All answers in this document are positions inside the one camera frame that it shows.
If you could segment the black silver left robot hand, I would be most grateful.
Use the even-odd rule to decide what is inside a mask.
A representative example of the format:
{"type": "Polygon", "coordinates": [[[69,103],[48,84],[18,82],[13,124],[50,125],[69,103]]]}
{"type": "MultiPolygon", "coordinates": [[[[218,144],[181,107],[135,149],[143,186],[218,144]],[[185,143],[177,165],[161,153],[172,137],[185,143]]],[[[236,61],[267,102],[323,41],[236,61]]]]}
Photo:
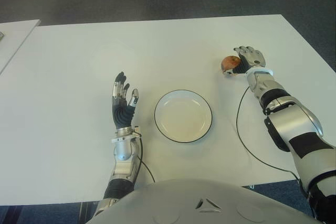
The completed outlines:
{"type": "Polygon", "coordinates": [[[130,84],[125,84],[126,79],[124,72],[120,72],[115,78],[112,89],[112,117],[117,130],[131,127],[139,100],[138,89],[134,89],[130,101],[127,102],[126,96],[130,84]]]}

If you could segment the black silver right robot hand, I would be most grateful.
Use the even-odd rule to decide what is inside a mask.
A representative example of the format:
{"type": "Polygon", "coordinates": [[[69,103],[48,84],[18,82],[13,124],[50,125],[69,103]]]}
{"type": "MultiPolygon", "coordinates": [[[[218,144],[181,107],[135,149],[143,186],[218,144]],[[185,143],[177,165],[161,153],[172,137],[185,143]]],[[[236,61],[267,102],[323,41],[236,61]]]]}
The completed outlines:
{"type": "Polygon", "coordinates": [[[234,48],[237,56],[227,56],[221,62],[221,71],[227,76],[245,74],[252,67],[265,67],[263,54],[250,46],[234,48]]]}

